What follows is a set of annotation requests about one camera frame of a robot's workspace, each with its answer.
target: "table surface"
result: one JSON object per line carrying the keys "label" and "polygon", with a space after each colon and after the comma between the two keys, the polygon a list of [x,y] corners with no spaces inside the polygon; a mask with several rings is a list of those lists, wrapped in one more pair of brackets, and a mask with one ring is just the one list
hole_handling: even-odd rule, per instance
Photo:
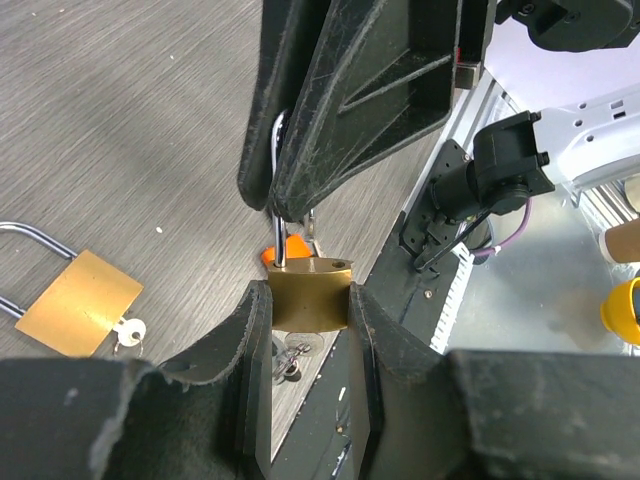
{"label": "table surface", "polygon": [[[145,286],[130,316],[160,362],[222,321],[251,279],[270,222],[235,176],[258,59],[259,0],[0,0],[0,219],[89,248]],[[323,202],[326,254],[363,282],[434,134]],[[2,235],[0,292],[29,305],[65,262]],[[54,352],[0,322],[3,357]],[[113,339],[97,352],[109,357]],[[330,348],[327,339],[325,352]],[[322,362],[274,387],[277,448]]]}

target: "padlock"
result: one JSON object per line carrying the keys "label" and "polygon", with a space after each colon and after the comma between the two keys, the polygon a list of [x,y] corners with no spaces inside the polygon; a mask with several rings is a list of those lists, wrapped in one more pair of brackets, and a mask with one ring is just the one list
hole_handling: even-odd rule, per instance
{"label": "padlock", "polygon": [[26,235],[71,260],[28,309],[0,298],[0,310],[18,319],[19,331],[63,355],[92,355],[142,292],[140,283],[90,251],[77,254],[30,225],[0,222],[0,231]]}
{"label": "padlock", "polygon": [[[275,175],[285,112],[271,131],[271,167]],[[287,259],[287,227],[273,216],[275,259],[268,266],[273,295],[273,328],[285,332],[320,333],[347,327],[351,262],[336,258]]]}

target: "purple cable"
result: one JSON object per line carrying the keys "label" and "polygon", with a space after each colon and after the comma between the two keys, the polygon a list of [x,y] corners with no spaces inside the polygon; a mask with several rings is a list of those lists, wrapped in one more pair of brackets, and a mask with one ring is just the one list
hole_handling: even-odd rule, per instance
{"label": "purple cable", "polygon": [[507,237],[504,241],[502,241],[495,247],[480,248],[478,250],[473,250],[471,253],[476,257],[495,255],[499,250],[503,249],[504,247],[508,247],[511,243],[515,242],[520,237],[520,235],[522,235],[522,232],[525,231],[527,225],[529,225],[532,203],[533,202],[531,201],[531,198],[528,198],[527,203],[524,206],[524,217],[522,217],[522,222],[520,223],[520,226],[516,229],[516,231],[513,232],[509,237]]}

